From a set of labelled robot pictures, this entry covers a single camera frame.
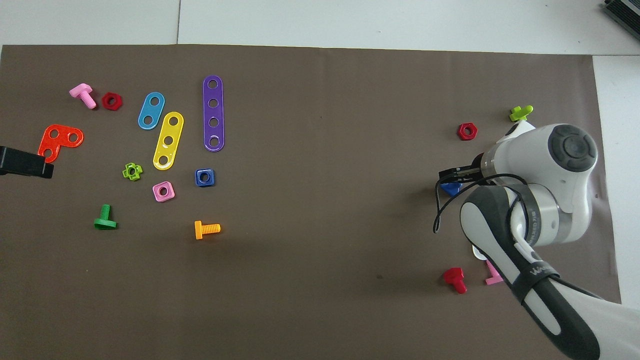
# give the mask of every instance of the red hex nut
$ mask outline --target red hex nut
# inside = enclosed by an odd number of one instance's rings
[[[464,124],[460,124],[458,127],[458,136],[460,137],[460,140],[473,140],[477,134],[478,128],[473,122],[466,122]]]
[[[114,92],[108,92],[102,97],[102,107],[116,111],[122,106],[122,97]]]

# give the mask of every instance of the pink square nut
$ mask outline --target pink square nut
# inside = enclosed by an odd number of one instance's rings
[[[154,196],[156,197],[156,201],[165,202],[169,199],[173,199],[175,193],[173,192],[173,186],[168,181],[163,181],[162,183],[156,184],[153,187]],[[160,192],[164,192],[163,189],[166,190],[166,194],[162,195]]]

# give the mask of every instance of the blue object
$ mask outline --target blue object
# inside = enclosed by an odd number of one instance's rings
[[[447,192],[449,196],[455,196],[457,193],[460,192],[460,188],[462,188],[462,184],[461,183],[440,184],[440,188],[445,192]]]
[[[151,104],[153,99],[157,99],[158,103]],[[159,92],[152,92],[145,98],[145,102],[140,109],[140,115],[138,115],[138,125],[142,130],[151,130],[158,125],[160,121],[160,115],[162,115],[162,109],[164,108],[164,96]],[[145,118],[150,117],[151,123],[145,124]]]
[[[216,178],[213,174],[213,170],[209,168],[201,168],[196,170],[196,185],[201,188],[208,186],[214,186],[216,184]]]

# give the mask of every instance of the green bolt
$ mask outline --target green bolt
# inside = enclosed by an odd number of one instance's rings
[[[518,120],[527,120],[527,115],[533,112],[533,106],[531,105],[527,105],[523,108],[516,106],[515,108],[511,109],[511,115],[509,115],[509,118],[511,119],[511,121],[515,122]]]
[[[93,226],[98,230],[109,230],[115,229],[117,222],[109,220],[109,212],[111,211],[111,205],[105,204],[102,205],[102,209],[100,210],[100,218],[97,218],[93,221]]]

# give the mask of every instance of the toy nut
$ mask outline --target toy nut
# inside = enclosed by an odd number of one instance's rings
[[[175,197],[173,185],[169,181],[163,181],[162,183],[155,184],[152,189],[154,191],[154,197],[158,202],[165,202]]]
[[[215,184],[216,180],[212,169],[201,168],[196,170],[196,185],[201,188],[206,188]]]
[[[466,122],[464,124],[460,124],[458,127],[458,136],[460,137],[460,140],[473,140],[477,134],[478,128],[473,122]]]
[[[124,176],[125,179],[129,179],[131,181],[140,180],[140,174],[142,174],[142,167],[140,165],[136,165],[135,163],[126,164],[124,170],[122,171],[122,176]]]
[[[102,97],[102,107],[116,111],[122,106],[122,97],[114,92],[108,92]]]

